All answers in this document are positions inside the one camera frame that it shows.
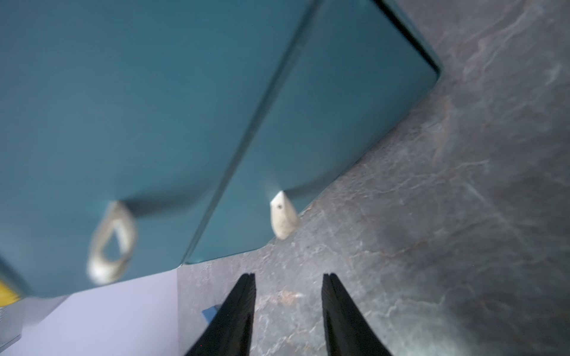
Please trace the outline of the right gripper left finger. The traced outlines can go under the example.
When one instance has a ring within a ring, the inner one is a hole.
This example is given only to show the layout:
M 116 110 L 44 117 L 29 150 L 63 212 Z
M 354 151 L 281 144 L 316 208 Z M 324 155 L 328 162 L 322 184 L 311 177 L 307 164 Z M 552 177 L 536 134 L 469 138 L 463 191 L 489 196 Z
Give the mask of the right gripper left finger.
M 242 274 L 205 332 L 187 355 L 242 355 L 251 350 L 255 319 L 254 274 Z

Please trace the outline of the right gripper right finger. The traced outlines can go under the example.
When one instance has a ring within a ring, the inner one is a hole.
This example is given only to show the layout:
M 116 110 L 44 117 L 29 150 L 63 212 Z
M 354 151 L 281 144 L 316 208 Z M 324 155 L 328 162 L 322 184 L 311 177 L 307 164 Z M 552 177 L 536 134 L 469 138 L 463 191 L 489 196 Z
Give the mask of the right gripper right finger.
M 327 354 L 391 356 L 336 274 L 323 276 L 322 307 Z

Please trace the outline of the blue binder clip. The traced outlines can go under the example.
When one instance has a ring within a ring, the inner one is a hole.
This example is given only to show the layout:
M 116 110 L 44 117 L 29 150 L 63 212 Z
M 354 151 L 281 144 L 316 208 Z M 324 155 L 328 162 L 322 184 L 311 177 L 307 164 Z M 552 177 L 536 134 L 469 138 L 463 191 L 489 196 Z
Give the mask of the blue binder clip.
M 216 314 L 220 310 L 221 305 L 214 305 L 202 311 L 202 315 L 206 320 L 206 323 L 210 324 L 214 320 Z

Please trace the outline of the yellow top drawer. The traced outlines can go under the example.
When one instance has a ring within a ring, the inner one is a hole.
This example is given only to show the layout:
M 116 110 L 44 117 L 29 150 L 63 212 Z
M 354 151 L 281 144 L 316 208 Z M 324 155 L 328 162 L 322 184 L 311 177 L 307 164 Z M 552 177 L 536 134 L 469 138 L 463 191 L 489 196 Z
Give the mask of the yellow top drawer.
M 0 307 L 7 307 L 20 301 L 22 297 L 6 283 L 0 281 Z

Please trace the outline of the teal drawer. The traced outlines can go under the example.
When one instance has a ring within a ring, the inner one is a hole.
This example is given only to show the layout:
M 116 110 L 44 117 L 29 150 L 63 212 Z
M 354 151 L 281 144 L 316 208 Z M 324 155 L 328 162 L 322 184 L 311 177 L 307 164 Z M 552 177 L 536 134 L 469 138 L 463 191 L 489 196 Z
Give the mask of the teal drawer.
M 108 205 L 124 280 L 182 263 L 310 1 L 3 1 L 1 261 L 40 298 L 94 287 Z
M 429 93 L 441 71 L 394 1 L 326 1 L 185 263 L 291 236 L 300 213 Z

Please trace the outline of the teal bottom drawer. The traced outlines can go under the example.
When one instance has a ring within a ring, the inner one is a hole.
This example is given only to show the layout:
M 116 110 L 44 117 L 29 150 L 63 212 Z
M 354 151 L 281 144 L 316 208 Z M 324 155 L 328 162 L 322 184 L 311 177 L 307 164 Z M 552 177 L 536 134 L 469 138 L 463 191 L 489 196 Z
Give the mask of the teal bottom drawer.
M 394 1 L 326 1 L 185 263 L 291 236 L 300 213 L 429 93 L 441 71 Z

